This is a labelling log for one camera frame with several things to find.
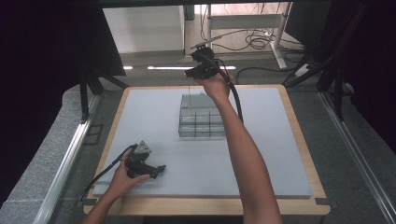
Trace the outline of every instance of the hand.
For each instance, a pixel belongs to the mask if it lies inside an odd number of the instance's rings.
[[[205,79],[195,78],[194,81],[200,85],[203,85],[206,94],[215,102],[221,99],[228,100],[230,88],[228,87],[221,74],[216,74],[213,77]]]
[[[117,168],[116,172],[114,173],[110,186],[108,187],[105,193],[107,196],[111,197],[114,200],[125,195],[128,192],[128,190],[131,187],[133,187],[135,184],[149,179],[149,175],[140,175],[135,178],[130,178],[127,175],[127,171],[125,168],[125,160],[130,152],[131,149],[129,149],[123,154],[122,159],[120,161],[120,165]]]

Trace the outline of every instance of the floor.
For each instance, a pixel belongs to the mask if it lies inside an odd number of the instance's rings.
[[[228,6],[219,8],[231,11]],[[227,65],[236,67],[233,71],[234,74],[247,67],[277,69],[272,54],[233,55],[224,53],[220,58]],[[190,79],[184,77],[183,71],[147,69],[148,65],[153,64],[195,66],[196,63],[192,62],[189,57],[176,55],[175,57],[164,57],[157,54],[155,58],[148,55],[146,58],[140,58],[137,62],[134,57],[129,55],[121,55],[121,57],[125,63],[134,63],[134,68],[126,71],[126,77],[119,77],[121,81],[131,86],[194,85]],[[293,67],[295,65],[293,62],[300,58],[299,54],[290,55],[290,61],[287,61],[288,66]],[[238,83],[279,84],[288,74],[289,72],[251,69],[239,74]],[[288,88],[288,95],[332,207],[332,211],[324,218],[323,223],[391,223],[385,219],[345,142],[335,128],[329,112],[321,101],[315,88],[317,80],[318,76],[314,76],[296,87]],[[97,139],[97,142],[94,136],[84,139],[85,144],[81,146],[70,176],[64,185],[64,190],[53,213],[49,214],[49,223],[76,223],[84,217],[81,208],[76,207],[76,201],[87,182],[94,175],[112,124],[112,118],[122,95],[121,88],[104,79],[102,79],[102,83],[106,91],[101,96],[98,112],[95,113],[92,121],[92,125],[102,127],[101,137]],[[32,223],[35,220],[37,211],[46,197],[80,123],[79,104],[79,87],[72,88],[64,94],[63,107],[58,118],[53,123],[34,160],[0,210],[1,224]],[[392,172],[396,170],[396,156],[360,116],[348,97],[343,99],[343,113],[345,124],[360,147],[361,153],[390,199],[396,202],[396,175]],[[285,223],[318,223],[320,221],[320,217],[283,216],[283,218]],[[109,217],[106,223],[140,224],[143,221],[143,217]],[[162,220],[162,223],[187,222],[189,222],[187,219],[174,217]]]

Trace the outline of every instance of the desk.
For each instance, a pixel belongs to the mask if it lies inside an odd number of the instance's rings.
[[[154,89],[172,89],[188,87],[161,87]],[[283,86],[265,85],[265,86],[242,86],[241,88],[275,88],[278,90],[281,101],[285,108],[292,134],[296,141],[298,151],[301,155],[309,185],[312,189],[312,195],[308,198],[281,198],[277,199],[280,212],[282,215],[326,215],[330,212],[330,206],[327,204],[317,204],[318,201],[325,201],[326,195],[321,186],[314,163],[306,146],[303,134],[300,130],[297,118],[294,115],[290,104],[289,97]],[[142,90],[147,88],[132,88],[133,90]],[[105,165],[105,161],[113,142],[117,127],[119,125],[122,111],[129,94],[127,89],[122,96],[119,109],[113,121],[109,137],[107,139],[104,153],[99,162],[97,174],[99,174]],[[97,199],[90,190],[89,199]],[[84,206],[84,212],[88,213],[92,206]],[[242,204],[240,199],[235,197],[167,197],[167,196],[134,196],[124,197],[121,202],[120,210],[113,215],[135,215],[135,216],[185,216],[185,215],[242,215]]]

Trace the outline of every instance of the white surface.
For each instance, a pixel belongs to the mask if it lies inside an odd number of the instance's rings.
[[[182,6],[104,8],[119,53],[184,49]]]
[[[311,65],[309,65],[307,63],[304,64],[304,66],[302,66],[299,70],[297,70],[297,72],[295,73],[295,76],[297,76],[297,77],[302,76],[303,74],[305,74],[306,72],[309,71],[310,66]]]
[[[278,90],[237,88],[237,91],[245,125],[265,159],[276,196],[309,197],[311,188]],[[157,179],[136,186],[131,194],[239,196],[225,138],[195,141],[178,136],[181,96],[188,92],[188,89],[130,91],[104,168],[125,148],[141,140],[152,149],[147,164],[166,165]],[[114,170],[102,176],[93,194],[105,192]]]

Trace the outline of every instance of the black cable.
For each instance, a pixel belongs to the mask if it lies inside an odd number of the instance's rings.
[[[290,72],[290,71],[293,71],[295,68],[296,68],[296,67],[293,67],[293,68],[291,68],[291,69],[286,69],[286,70],[275,70],[275,69],[263,68],[263,67],[247,67],[247,68],[241,69],[239,72],[236,73],[236,75],[235,75],[235,83],[236,83],[236,84],[239,84],[239,83],[238,83],[239,75],[240,75],[242,72],[247,71],[247,70],[250,70],[250,69],[259,69],[259,70],[264,70],[264,71],[269,71],[269,72]]]
[[[221,62],[221,64],[223,65],[223,67],[224,67],[224,70],[225,70],[225,74],[227,74],[227,77],[230,77],[230,75],[229,75],[229,73],[228,73],[228,71],[227,71],[227,68],[226,68],[226,66],[225,66],[225,63],[224,63],[224,61],[222,60],[222,59],[214,59],[215,61],[219,61],[219,62]]]
[[[224,48],[224,49],[227,49],[227,50],[231,50],[231,51],[238,51],[238,50],[242,50],[242,49],[247,49],[250,46],[249,44],[247,44],[246,46],[242,47],[241,49],[229,49],[229,48],[227,48],[225,46],[218,45],[218,44],[212,44],[212,45],[213,46],[217,46],[217,47],[221,47],[221,48]]]
[[[264,49],[269,43],[270,40],[268,38],[266,38],[263,35],[249,35],[245,38],[245,41],[248,42],[248,44],[253,47],[254,49]]]
[[[262,14],[264,12],[264,8],[265,8],[265,3],[262,3],[262,11],[260,12],[260,14]]]
[[[302,66],[304,63],[308,62],[308,60],[309,60],[309,56],[305,54],[304,57],[300,60],[300,62],[297,64],[297,66],[294,67],[293,71],[292,71],[290,74],[288,74],[288,76],[287,76],[287,77],[285,78],[285,80],[282,82],[282,85],[285,86],[285,85],[286,85],[286,82],[287,82],[293,75],[295,75],[296,72],[298,71],[298,69],[300,69],[301,66]]]
[[[241,102],[239,100],[238,92],[236,91],[235,85],[231,82],[230,77],[228,76],[228,74],[225,74],[224,71],[221,70],[217,64],[215,64],[212,60],[207,58],[204,54],[200,54],[200,55],[201,55],[201,59],[204,59],[207,63],[210,63],[210,65],[212,65],[216,70],[218,70],[218,72],[224,78],[224,80],[227,83],[227,85],[229,86],[230,90],[233,92],[233,98],[235,99],[238,117],[241,119],[242,122],[244,122],[244,118],[242,116]]]
[[[289,53],[285,53],[285,55],[284,55],[285,60],[287,60],[287,61],[289,61],[291,63],[299,63],[301,60],[300,61],[293,61],[290,58],[288,58],[289,54],[304,54],[304,53],[303,52],[289,52]]]
[[[256,6],[255,6],[253,9],[251,9],[251,12],[250,12],[250,14],[252,14],[252,13],[253,13],[254,9],[256,9],[256,7],[258,7],[258,5],[259,5],[259,3],[256,3]]]
[[[280,7],[280,2],[278,2],[278,4],[277,4],[277,9],[276,9],[276,13],[275,14],[277,14],[277,12],[279,11],[279,7]]]
[[[231,34],[243,32],[243,31],[251,31],[251,30],[250,30],[250,29],[242,29],[242,30],[232,31],[232,32],[230,32],[230,33],[225,33],[224,35],[221,35],[221,36],[231,35]]]
[[[204,32],[204,22],[205,22],[205,15],[206,15],[206,11],[207,11],[207,6],[205,8],[205,14],[204,17],[202,18],[202,5],[200,5],[200,15],[201,15],[201,38],[203,40],[206,40],[206,36],[205,36],[205,32]]]
[[[107,173],[111,168],[113,168],[113,166],[115,164],[117,164],[117,162],[119,162],[123,156],[123,154],[130,149],[130,147],[127,147],[113,162],[111,162],[110,165],[107,166],[107,168],[102,171],[99,175],[97,175],[92,181],[91,183],[87,186],[87,188],[84,189],[84,191],[81,193],[81,196],[79,196],[78,199],[78,206],[82,203],[82,199],[84,198],[85,194],[87,194],[87,192],[90,190],[90,188],[93,186],[94,183],[96,183],[96,181],[98,181],[98,179],[100,177],[102,177],[105,173]]]
[[[225,8],[225,4],[224,4],[224,10],[227,12],[228,15],[230,15],[230,13],[227,11],[227,8]]]

